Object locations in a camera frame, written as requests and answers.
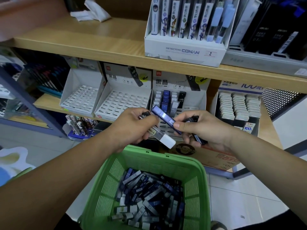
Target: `white cardboard display box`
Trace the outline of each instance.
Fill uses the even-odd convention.
[[[190,81],[189,83],[189,78],[195,78],[195,82]],[[178,92],[178,95],[180,91],[186,92],[183,106],[182,108],[177,108],[175,116],[187,110],[205,110],[207,103],[206,91],[208,89],[209,83],[209,78],[154,70],[150,110],[152,109],[154,97],[156,95],[156,91],[158,90],[162,91],[162,93],[164,90],[169,90],[170,92]],[[182,141],[182,138],[176,136],[174,134],[174,130],[162,120],[160,120],[158,127],[161,131],[169,135],[174,140]]]
[[[152,70],[110,63],[103,66],[108,82],[95,110],[96,117],[115,121],[126,108],[147,108]]]
[[[239,0],[234,0],[234,7],[236,9],[238,4]],[[145,32],[145,56],[218,67],[226,53],[235,17],[236,13],[230,26],[226,30],[222,43],[215,43],[214,40],[213,42],[207,42],[205,38],[200,41],[197,40],[197,37],[194,37],[193,39],[188,39],[186,37],[178,38],[178,32],[176,32],[175,37],[169,36],[168,32],[166,36],[161,36],[160,30],[158,34],[152,35],[151,5]]]
[[[229,93],[241,93],[244,95],[253,94],[255,96],[261,96],[264,90],[265,90],[264,87],[258,86],[258,85],[249,85],[249,84],[243,84],[243,83],[237,83],[237,82],[231,82],[231,81],[222,81],[218,89],[218,92],[215,94],[212,100],[212,104],[210,107],[210,113],[216,116],[217,111],[219,111],[217,108],[219,107],[218,96],[221,91],[229,92]],[[258,136],[259,122],[260,122],[260,119],[256,123],[247,122],[245,127],[241,129],[250,134]]]
[[[105,85],[100,72],[70,69],[59,105],[73,113],[94,117]]]

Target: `tiled floor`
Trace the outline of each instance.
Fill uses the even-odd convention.
[[[0,129],[0,145],[27,148],[26,162],[34,166],[42,165],[77,144],[69,139],[1,124]],[[207,180],[212,219],[221,221],[228,229],[259,223],[287,210],[286,205],[254,175],[237,181],[207,175]],[[77,220],[82,213],[93,183],[94,178],[68,209],[73,219]]]

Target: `hand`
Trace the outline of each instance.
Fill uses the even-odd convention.
[[[199,116],[197,123],[184,123],[183,120],[192,116]],[[191,133],[208,141],[209,146],[219,151],[230,151],[230,141],[233,135],[240,134],[240,130],[219,120],[208,111],[191,110],[185,111],[174,118],[174,127],[182,131],[182,139],[194,147],[201,144],[195,141]]]
[[[145,108],[127,108],[104,132],[110,136],[115,146],[115,152],[121,152],[124,147],[131,143],[140,143],[143,139],[148,139],[152,126],[159,123],[155,115],[147,116],[144,119],[138,117],[148,111]]]

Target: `forearm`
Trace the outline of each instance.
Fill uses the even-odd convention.
[[[112,144],[102,132],[1,187],[2,227],[53,229],[113,152]]]
[[[264,185],[307,224],[307,162],[245,132],[228,147]]]

